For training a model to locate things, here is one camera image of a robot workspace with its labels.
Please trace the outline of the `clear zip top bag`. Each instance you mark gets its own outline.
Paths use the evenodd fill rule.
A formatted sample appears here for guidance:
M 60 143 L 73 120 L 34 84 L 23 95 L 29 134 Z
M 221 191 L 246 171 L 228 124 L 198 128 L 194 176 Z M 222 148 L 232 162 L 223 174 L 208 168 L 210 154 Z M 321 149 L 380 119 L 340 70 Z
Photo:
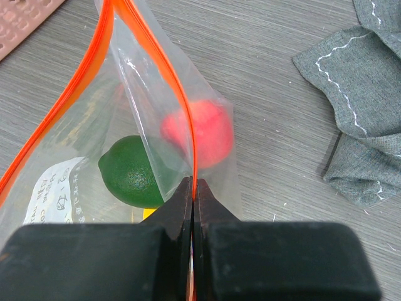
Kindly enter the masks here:
M 222 162 L 199 169 L 190 103 L 233 107 L 167 37 L 146 1 L 97 1 L 95 34 L 73 78 L 1 179 L 1 251 L 32 224 L 138 224 L 145 208 L 106 188 L 98 161 L 118 140 L 139 135 L 166 203 L 192 179 L 190 275 L 194 300 L 193 204 L 197 182 L 236 218 L 241 215 L 235 142 Z M 182 110 L 187 153 L 160 133 L 163 119 Z

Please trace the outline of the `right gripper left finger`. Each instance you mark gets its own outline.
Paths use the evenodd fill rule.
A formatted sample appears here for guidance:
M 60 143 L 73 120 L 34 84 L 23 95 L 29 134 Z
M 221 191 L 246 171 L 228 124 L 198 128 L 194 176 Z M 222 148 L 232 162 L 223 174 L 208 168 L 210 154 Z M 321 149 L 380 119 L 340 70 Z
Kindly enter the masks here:
M 192 179 L 138 224 L 32 224 L 1 251 L 2 300 L 191 300 Z

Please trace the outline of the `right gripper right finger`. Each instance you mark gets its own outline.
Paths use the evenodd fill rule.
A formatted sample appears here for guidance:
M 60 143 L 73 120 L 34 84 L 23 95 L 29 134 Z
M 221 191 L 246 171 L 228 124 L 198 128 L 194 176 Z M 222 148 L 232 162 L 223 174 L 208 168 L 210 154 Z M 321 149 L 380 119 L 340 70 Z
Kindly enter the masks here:
M 203 179 L 193 204 L 194 300 L 380 300 L 356 233 L 333 222 L 236 218 Z

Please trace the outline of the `yellow pear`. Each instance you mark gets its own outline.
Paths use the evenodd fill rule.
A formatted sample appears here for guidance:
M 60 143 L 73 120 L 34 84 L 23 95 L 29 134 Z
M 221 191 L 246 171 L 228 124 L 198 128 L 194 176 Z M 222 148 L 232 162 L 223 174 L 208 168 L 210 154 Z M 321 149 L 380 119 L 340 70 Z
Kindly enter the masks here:
M 153 214 L 156 211 L 156 209 L 152 208 L 145 208 L 142 213 L 142 219 L 145 220 L 147 219 L 151 214 Z

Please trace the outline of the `dark green avocado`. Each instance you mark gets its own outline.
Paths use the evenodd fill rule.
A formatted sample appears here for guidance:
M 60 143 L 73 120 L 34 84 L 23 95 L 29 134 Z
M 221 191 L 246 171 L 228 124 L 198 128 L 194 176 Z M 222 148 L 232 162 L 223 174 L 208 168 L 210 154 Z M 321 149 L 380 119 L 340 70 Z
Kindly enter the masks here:
M 118 200 L 136 208 L 164 204 L 142 139 L 129 135 L 116 141 L 98 161 L 106 188 Z

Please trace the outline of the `red apple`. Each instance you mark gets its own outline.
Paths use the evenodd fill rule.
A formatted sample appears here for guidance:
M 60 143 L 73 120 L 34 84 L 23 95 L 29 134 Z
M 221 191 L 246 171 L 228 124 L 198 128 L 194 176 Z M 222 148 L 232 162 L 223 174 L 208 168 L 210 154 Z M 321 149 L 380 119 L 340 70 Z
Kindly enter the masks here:
M 232 119 L 222 105 L 211 100 L 190 103 L 197 141 L 199 169 L 208 169 L 228 157 L 234 146 Z M 182 110 L 166 116 L 161 125 L 161 136 L 187 153 L 184 127 L 187 119 Z

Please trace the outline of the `pink plastic basket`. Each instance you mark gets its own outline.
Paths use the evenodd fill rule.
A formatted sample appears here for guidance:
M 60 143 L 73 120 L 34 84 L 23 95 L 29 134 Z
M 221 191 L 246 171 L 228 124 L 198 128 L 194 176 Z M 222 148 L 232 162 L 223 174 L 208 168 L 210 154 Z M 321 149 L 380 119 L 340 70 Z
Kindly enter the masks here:
M 65 0 L 1 0 L 1 60 L 53 14 Z

